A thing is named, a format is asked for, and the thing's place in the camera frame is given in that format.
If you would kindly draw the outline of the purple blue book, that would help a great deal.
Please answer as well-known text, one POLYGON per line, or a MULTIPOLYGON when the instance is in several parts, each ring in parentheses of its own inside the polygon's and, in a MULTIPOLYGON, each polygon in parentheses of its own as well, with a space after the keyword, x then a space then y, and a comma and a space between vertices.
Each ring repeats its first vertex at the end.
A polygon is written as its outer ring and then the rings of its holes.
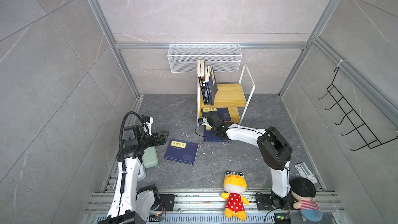
POLYGON ((215 108, 215 107, 211 107, 211 108, 202 108, 201 109, 201 114, 202 117, 204 117, 207 113, 209 112, 216 112, 221 119, 223 119, 224 121, 231 121, 231 114, 228 108, 215 108))

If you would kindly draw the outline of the yellow cartoon book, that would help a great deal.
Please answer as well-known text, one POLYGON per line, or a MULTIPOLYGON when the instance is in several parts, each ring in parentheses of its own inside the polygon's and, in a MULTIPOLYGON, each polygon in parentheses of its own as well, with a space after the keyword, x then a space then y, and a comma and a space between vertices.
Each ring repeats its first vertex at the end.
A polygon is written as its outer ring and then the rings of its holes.
POLYGON ((230 110, 228 108, 202 108, 198 124, 204 126, 205 130, 211 130, 212 126, 220 129, 225 122, 232 120, 230 110))

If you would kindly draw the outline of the blue book hidden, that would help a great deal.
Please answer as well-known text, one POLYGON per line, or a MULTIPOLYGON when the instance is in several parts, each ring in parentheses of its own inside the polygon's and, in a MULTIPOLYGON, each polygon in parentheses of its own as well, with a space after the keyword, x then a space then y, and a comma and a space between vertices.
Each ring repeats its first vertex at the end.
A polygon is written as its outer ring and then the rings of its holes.
POLYGON ((171 139, 164 159, 193 166, 197 157, 199 144, 171 139))

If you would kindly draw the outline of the blue book Lunyu label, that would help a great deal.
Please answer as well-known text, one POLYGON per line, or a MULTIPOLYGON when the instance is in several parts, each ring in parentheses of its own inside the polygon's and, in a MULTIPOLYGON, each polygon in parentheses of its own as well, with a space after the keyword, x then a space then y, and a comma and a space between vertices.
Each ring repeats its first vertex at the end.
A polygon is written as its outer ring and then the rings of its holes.
POLYGON ((213 100, 213 105, 215 103, 215 96, 218 92, 218 87, 217 87, 217 82, 215 79, 215 74, 214 74, 214 68, 211 66, 211 73, 210 73, 210 89, 211 89, 211 95, 212 95, 212 100, 213 100))

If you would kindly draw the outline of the black wolf cover book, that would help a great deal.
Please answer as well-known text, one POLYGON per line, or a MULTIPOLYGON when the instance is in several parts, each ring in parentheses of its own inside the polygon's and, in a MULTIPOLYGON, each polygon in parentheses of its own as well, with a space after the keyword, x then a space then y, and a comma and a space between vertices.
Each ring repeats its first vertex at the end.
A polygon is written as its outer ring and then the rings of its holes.
POLYGON ((206 97, 206 103, 205 103, 205 105, 209 105, 210 104, 210 101, 209 101, 209 96, 208 96, 208 90, 207 90, 207 85, 206 85, 206 80, 205 80, 205 61, 204 60, 202 60, 201 61, 201 78, 202 78, 202 86, 203 86, 203 89, 204 89, 204 95, 205 95, 205 97, 206 97))

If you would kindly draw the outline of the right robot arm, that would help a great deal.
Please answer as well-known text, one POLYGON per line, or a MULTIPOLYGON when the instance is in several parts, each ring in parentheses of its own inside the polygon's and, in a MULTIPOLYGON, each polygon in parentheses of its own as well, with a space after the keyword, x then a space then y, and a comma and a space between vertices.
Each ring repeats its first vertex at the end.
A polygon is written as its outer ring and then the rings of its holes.
POLYGON ((213 134, 219 138, 241 141, 258 147, 264 162, 271 169, 272 206, 283 209, 288 204, 291 196, 289 166, 292 147, 275 127, 255 129, 224 122, 217 112, 209 112, 205 117, 199 118, 198 124, 211 128, 213 134))

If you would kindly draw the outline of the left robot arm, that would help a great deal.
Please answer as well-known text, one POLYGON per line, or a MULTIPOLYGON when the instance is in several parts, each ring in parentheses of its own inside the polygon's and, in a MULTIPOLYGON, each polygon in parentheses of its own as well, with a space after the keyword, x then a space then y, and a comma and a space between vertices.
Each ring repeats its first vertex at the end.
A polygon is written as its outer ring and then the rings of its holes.
POLYGON ((151 210, 161 204, 155 185, 137 189, 139 177, 143 176, 145 149, 164 145, 168 131, 145 133, 143 127, 130 127, 133 137, 124 139, 124 129, 119 134, 118 177, 116 191, 107 217, 100 224, 145 224, 151 210))

